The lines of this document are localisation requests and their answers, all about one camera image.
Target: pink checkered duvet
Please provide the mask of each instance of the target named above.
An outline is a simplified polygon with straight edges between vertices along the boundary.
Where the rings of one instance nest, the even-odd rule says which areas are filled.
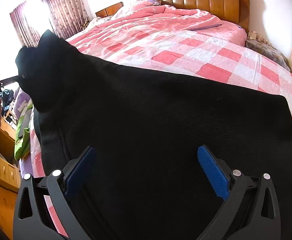
[[[292,74],[257,52],[230,42],[231,35],[223,39],[212,28],[189,30],[220,23],[217,17],[199,10],[170,8],[167,14],[149,10],[146,12],[150,16],[142,18],[138,14],[139,18],[134,18],[132,14],[121,21],[108,21],[68,41],[84,54],[117,64],[198,76],[283,95],[292,115]],[[33,126],[31,156],[34,174],[44,176]],[[64,232],[58,219],[54,222],[58,231]]]

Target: curtain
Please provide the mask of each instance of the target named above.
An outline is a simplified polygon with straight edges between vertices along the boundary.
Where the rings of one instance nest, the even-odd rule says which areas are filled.
[[[54,32],[67,39],[81,31],[88,20],[83,0],[42,0],[50,10],[50,21]]]
[[[36,31],[27,21],[25,16],[25,8],[26,2],[23,2],[10,13],[10,18],[22,46],[36,47],[39,42],[40,35],[38,31]]]

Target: wooden drawer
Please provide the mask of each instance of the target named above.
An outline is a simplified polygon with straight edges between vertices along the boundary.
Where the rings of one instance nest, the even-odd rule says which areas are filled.
[[[13,220],[17,194],[0,187],[0,228],[13,240]]]
[[[19,169],[0,158],[0,186],[18,192],[20,180]]]

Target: black cloth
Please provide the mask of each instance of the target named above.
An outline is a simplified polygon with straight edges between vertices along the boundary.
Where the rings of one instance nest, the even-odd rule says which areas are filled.
[[[14,100],[14,91],[11,89],[4,89],[0,92],[0,99],[3,102],[1,115],[4,117],[9,110],[10,104]]]
[[[37,48],[22,48],[16,64],[37,110],[45,173],[87,145],[97,151],[91,177],[70,201],[94,239],[196,239],[222,204],[197,161],[203,144],[245,175],[271,175],[281,239],[292,239],[292,117],[284,97],[117,65],[50,32]]]

